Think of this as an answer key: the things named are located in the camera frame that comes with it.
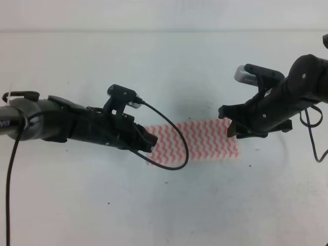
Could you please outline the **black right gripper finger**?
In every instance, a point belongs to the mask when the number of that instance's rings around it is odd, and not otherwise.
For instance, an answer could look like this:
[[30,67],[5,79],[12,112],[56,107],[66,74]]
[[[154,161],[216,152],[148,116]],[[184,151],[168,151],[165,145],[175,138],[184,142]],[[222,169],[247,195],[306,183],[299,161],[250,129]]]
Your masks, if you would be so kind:
[[235,122],[248,122],[249,114],[248,108],[245,104],[238,105],[223,105],[218,109],[218,118],[224,119],[228,118]]
[[246,138],[246,126],[235,119],[231,120],[227,128],[227,137]]

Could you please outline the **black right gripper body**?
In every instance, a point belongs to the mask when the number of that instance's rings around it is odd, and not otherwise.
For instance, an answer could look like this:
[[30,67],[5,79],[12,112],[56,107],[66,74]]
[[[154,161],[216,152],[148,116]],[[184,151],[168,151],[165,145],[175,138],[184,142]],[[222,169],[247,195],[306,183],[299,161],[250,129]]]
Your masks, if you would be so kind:
[[237,138],[266,138],[269,133],[289,132],[293,129],[291,117],[300,106],[299,87],[278,84],[270,93],[257,93],[237,109]]

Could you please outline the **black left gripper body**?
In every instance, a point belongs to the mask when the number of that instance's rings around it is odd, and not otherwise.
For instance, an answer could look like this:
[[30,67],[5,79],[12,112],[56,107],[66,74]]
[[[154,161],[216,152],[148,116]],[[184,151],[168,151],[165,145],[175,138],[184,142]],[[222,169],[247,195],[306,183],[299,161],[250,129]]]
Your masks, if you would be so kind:
[[116,117],[113,114],[97,113],[90,110],[68,110],[72,120],[69,138],[123,150],[139,150],[134,117],[128,114]]

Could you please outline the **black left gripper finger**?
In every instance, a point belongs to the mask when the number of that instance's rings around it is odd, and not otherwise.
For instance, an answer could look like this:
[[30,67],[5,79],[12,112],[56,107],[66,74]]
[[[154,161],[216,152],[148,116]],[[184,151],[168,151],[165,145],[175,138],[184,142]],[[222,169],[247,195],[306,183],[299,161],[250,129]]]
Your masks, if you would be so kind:
[[133,142],[134,151],[143,151],[143,152],[151,153],[153,147],[154,147],[154,141],[137,139]]
[[147,144],[149,144],[149,145],[156,145],[158,138],[155,135],[149,133],[146,130],[146,128],[144,128],[143,126],[137,124],[135,126],[135,130],[136,130],[137,134],[139,135],[139,137],[143,141],[145,141]]

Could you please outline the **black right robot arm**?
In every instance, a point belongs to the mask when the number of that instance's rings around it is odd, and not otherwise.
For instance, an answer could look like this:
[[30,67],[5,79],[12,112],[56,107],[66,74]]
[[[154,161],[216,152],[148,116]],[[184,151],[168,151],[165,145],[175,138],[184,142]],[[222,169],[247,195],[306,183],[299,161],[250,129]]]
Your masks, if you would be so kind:
[[272,132],[292,130],[291,117],[327,102],[327,60],[312,54],[299,57],[288,76],[268,68],[246,64],[235,72],[239,83],[256,86],[258,92],[244,104],[218,109],[220,119],[228,118],[229,138],[266,138]]

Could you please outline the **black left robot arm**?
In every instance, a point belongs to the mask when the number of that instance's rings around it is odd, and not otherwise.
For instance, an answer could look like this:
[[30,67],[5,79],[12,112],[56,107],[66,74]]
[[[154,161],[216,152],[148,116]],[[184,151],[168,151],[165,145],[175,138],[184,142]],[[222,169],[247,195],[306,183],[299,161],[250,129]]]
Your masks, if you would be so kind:
[[2,97],[1,134],[12,139],[42,139],[65,143],[77,140],[121,150],[150,153],[158,138],[127,114],[114,115],[102,108],[83,107],[66,99],[49,96],[40,99],[34,91],[13,91]]

